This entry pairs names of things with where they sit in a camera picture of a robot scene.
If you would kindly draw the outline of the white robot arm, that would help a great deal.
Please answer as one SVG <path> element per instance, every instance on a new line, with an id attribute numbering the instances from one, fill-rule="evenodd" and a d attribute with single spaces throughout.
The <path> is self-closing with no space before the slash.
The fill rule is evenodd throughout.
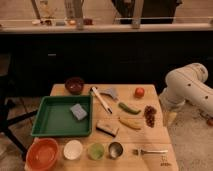
<path id="1" fill-rule="evenodd" d="M 207 114 L 213 115 L 213 88 L 205 84 L 208 70 L 201 63 L 174 69 L 165 77 L 166 87 L 159 95 L 164 109 L 180 109 L 188 100 Z"/>

